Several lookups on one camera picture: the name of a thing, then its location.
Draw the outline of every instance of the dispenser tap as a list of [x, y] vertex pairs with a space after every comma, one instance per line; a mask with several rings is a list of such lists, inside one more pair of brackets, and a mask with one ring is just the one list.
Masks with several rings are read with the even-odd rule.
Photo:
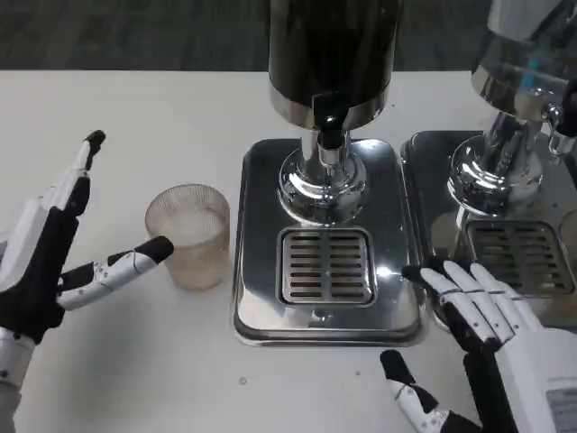
[[543, 112], [549, 123], [549, 151], [554, 161], [572, 151], [577, 136], [577, 79], [567, 84], [560, 105], [548, 104]]
[[346, 97], [339, 92], [315, 95], [313, 111], [318, 130], [316, 145], [320, 163], [330, 171], [343, 167], [350, 144], [349, 132], [343, 129], [349, 113]]

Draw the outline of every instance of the drip tray grate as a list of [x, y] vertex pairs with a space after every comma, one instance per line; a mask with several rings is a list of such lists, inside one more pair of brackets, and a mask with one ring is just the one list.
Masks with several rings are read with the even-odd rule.
[[473, 257], [524, 295], [573, 292], [574, 281], [553, 228], [538, 221], [471, 221]]
[[282, 238], [280, 290], [290, 304], [367, 304], [373, 296], [361, 230], [289, 230]]

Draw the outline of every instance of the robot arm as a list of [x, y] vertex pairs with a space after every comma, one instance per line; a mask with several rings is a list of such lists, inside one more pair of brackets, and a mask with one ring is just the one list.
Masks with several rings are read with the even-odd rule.
[[165, 237], [62, 273], [90, 196], [88, 171], [105, 139], [96, 131], [42, 198], [29, 199], [14, 230], [0, 236], [0, 431], [14, 431], [19, 390], [34, 347], [66, 310], [83, 307], [153, 269], [173, 252]]
[[577, 430], [577, 338], [572, 333], [543, 328], [521, 296], [477, 263], [471, 265], [472, 275], [452, 262], [436, 270], [411, 268], [406, 276], [441, 296], [449, 328], [467, 352], [463, 364], [482, 423], [481, 428], [439, 410], [416, 385], [400, 353], [386, 351], [381, 363], [389, 385], [416, 431]]

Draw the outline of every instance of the chrome base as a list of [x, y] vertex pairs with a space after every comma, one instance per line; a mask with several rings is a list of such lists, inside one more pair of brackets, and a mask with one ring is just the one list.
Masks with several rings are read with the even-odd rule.
[[[547, 139], [539, 135], [535, 150], [543, 166], [543, 179], [535, 198], [524, 207], [506, 209], [500, 218], [468, 215], [451, 196], [447, 187], [447, 173], [451, 157], [459, 145], [480, 133], [423, 132], [405, 143], [401, 150], [409, 207], [411, 215], [415, 216], [419, 261], [423, 262], [431, 254], [455, 259], [479, 258], [478, 252], [473, 253], [475, 248], [474, 245], [472, 248], [471, 239], [467, 235], [472, 230], [472, 226], [469, 226], [471, 221], [472, 224], [484, 221], [489, 225], [491, 221], [510, 221], [515, 223], [514, 226], [540, 222], [541, 226], [550, 226], [559, 241], [561, 253], [555, 255], [549, 251], [544, 258], [556, 257], [556, 269], [567, 265], [571, 278], [563, 280], [563, 290], [553, 290], [550, 294], [542, 290], [527, 292], [535, 284], [524, 284], [523, 275], [527, 275], [527, 272], [521, 272], [519, 283], [524, 286], [522, 289], [526, 289], [521, 291], [524, 291], [544, 324], [577, 329], [577, 290], [574, 279], [577, 273], [577, 189], [570, 172], [563, 163], [550, 162]], [[493, 248], [493, 251], [498, 251], [499, 246], [494, 246], [497, 248]]]
[[366, 196], [366, 170], [350, 153], [343, 164], [342, 179], [332, 185], [308, 180], [300, 169], [302, 151], [291, 153], [279, 175], [279, 200], [285, 210], [303, 224], [332, 226], [353, 218]]
[[400, 275], [415, 252], [397, 156], [384, 142], [353, 143], [370, 193], [351, 220], [319, 228], [292, 217], [277, 197], [280, 167], [299, 146], [266, 140], [244, 158], [234, 268], [238, 336], [254, 345], [407, 344], [420, 317], [415, 287]]
[[543, 164], [536, 153], [517, 158], [523, 166], [513, 166], [507, 176], [498, 176], [481, 167], [485, 148], [484, 136], [476, 135], [455, 149], [447, 182], [455, 201], [482, 217], [500, 217], [514, 206], [530, 203], [543, 178]]
[[[270, 102], [279, 115], [287, 122], [300, 126], [301, 128], [315, 129], [315, 116], [312, 106], [303, 106], [298, 102], [284, 97], [271, 82], [269, 82], [269, 87]], [[346, 116], [343, 129], [350, 131], [355, 128], [360, 128], [374, 120], [385, 107], [388, 92], [389, 87], [386, 87], [382, 93], [379, 93], [375, 98], [349, 108], [349, 114]]]

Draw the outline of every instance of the drip tray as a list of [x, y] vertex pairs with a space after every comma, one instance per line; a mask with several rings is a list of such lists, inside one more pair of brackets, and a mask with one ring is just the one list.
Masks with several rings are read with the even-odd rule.
[[553, 228], [541, 221], [471, 221], [474, 259], [528, 296], [568, 295], [574, 282]]
[[351, 146], [369, 184], [359, 213], [334, 226], [293, 219], [277, 196], [279, 170], [299, 140], [253, 145], [243, 164], [233, 322], [251, 345], [405, 345], [420, 329], [415, 256], [397, 155], [386, 143]]
[[289, 304], [368, 304], [372, 277], [360, 230], [289, 230], [282, 238], [281, 294]]

